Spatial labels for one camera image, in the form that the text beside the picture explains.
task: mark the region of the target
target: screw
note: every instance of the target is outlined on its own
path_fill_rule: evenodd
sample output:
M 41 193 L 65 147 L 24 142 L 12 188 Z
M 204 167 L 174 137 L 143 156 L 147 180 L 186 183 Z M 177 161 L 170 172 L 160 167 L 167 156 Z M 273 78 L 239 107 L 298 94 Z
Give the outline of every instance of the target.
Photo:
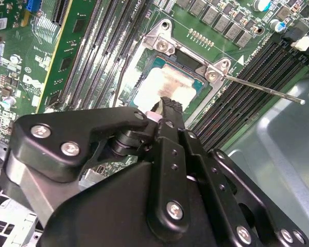
M 252 242 L 251 235 L 247 231 L 247 229 L 243 226 L 237 226 L 237 234 L 242 242 L 245 244 L 250 244 Z
M 281 229 L 281 230 L 280 230 L 280 233 L 282 234 L 283 238 L 284 238 L 287 242 L 293 243 L 293 238 L 292 238 L 291 234 L 290 234 L 287 230 Z
M 215 71 L 211 71 L 205 76 L 209 81 L 215 81 L 217 78 L 217 73 Z
M 225 158 L 223 153 L 221 153 L 220 151 L 217 151 L 216 154 L 217 154 L 217 156 L 219 156 L 219 158 Z
M 135 117 L 137 117 L 140 120 L 144 119 L 143 115 L 141 113 L 139 113 L 139 112 L 134 112 L 134 115 L 135 115 Z
M 191 138 L 193 138 L 193 139 L 196 139 L 196 138 L 197 138 L 196 135 L 195 135 L 194 133 L 192 133 L 192 132 L 189 132 L 189 136 L 190 136 Z
M 36 125 L 31 128 L 31 133 L 33 136 L 37 138 L 46 138 L 49 137 L 51 134 L 51 131 L 48 127 L 43 125 Z
M 173 123 L 172 123 L 171 121 L 166 121 L 166 124 L 167 124 L 169 127 L 174 128 L 174 125 L 173 125 Z
M 166 210 L 168 214 L 175 220 L 180 220 L 183 217 L 182 208 L 175 202 L 168 202 Z
M 298 233 L 297 231 L 293 231 L 293 234 L 302 244 L 305 244 L 305 241 L 300 233 Z
M 78 145 L 70 142 L 63 143 L 61 150 L 67 156 L 77 156 L 80 152 Z
M 159 41 L 159 42 L 157 43 L 157 49 L 158 49 L 159 51 L 162 51 L 162 52 L 166 51 L 166 50 L 167 50 L 167 43 L 164 42 L 164 41 Z

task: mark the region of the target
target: blue connector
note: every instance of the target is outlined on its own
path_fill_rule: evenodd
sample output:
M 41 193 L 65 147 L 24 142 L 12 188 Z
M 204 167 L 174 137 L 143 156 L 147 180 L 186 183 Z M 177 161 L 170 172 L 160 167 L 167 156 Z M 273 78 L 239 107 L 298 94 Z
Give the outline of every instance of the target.
M 40 9 L 41 0 L 28 0 L 26 9 L 30 12 L 37 12 Z

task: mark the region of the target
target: silver screw head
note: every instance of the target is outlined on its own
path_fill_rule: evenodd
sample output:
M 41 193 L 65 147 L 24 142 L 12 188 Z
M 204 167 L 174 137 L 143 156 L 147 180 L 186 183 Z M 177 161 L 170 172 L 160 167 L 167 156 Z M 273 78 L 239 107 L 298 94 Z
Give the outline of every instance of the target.
M 70 142 L 63 143 L 61 150 L 67 156 L 77 156 L 80 153 L 78 145 Z
M 221 152 L 219 152 L 219 151 L 217 151 L 216 153 L 217 153 L 217 156 L 219 156 L 219 158 L 225 158 L 225 156 L 224 156 L 223 153 L 221 153 Z
M 174 125 L 171 121 L 166 121 L 167 126 L 169 126 L 170 128 L 174 128 Z
M 282 236 L 286 240 L 286 242 L 293 243 L 293 238 L 292 238 L 291 234 L 287 230 L 281 229 L 280 233 L 282 234 Z
M 166 210 L 173 219 L 180 220 L 183 217 L 182 208 L 175 202 L 168 202 Z
M 243 226 L 237 226 L 237 234 L 239 236 L 239 238 L 241 239 L 241 241 L 245 244 L 250 244 L 252 242 L 252 238 L 251 235 L 249 234 L 249 232 L 247 231 L 247 229 Z
M 51 131 L 46 126 L 35 125 L 31 128 L 31 134 L 37 138 L 46 138 L 50 136 Z
M 304 238 L 302 237 L 302 235 L 299 232 L 293 231 L 293 234 L 302 244 L 305 244 Z
M 189 132 L 189 136 L 190 136 L 191 138 L 193 138 L 193 139 L 196 139 L 196 138 L 197 138 L 196 135 L 195 135 L 194 133 L 192 133 L 192 132 Z

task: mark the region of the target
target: capacitor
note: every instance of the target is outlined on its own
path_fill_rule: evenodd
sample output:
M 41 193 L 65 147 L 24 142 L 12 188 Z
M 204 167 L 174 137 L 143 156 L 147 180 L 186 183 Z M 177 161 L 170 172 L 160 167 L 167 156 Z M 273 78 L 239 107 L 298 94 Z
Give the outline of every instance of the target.
M 277 19 L 274 19 L 270 22 L 270 28 L 275 32 L 281 33 L 285 30 L 286 24 Z
M 16 99 L 12 96 L 7 97 L 3 101 L 0 102 L 0 105 L 6 110 L 10 109 L 15 104 L 16 104 Z
M 264 12 L 269 9 L 270 5 L 271 5 L 270 0 L 254 0 L 253 9 L 255 11 Z

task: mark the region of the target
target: motherboard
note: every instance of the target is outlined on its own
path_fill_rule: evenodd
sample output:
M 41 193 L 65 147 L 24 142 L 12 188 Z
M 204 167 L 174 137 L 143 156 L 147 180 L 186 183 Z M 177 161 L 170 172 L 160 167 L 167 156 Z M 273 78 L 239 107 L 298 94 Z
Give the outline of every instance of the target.
M 309 0 L 0 0 L 2 143 L 26 114 L 166 96 L 221 148 L 278 100 L 222 73 L 287 92 L 308 71 Z

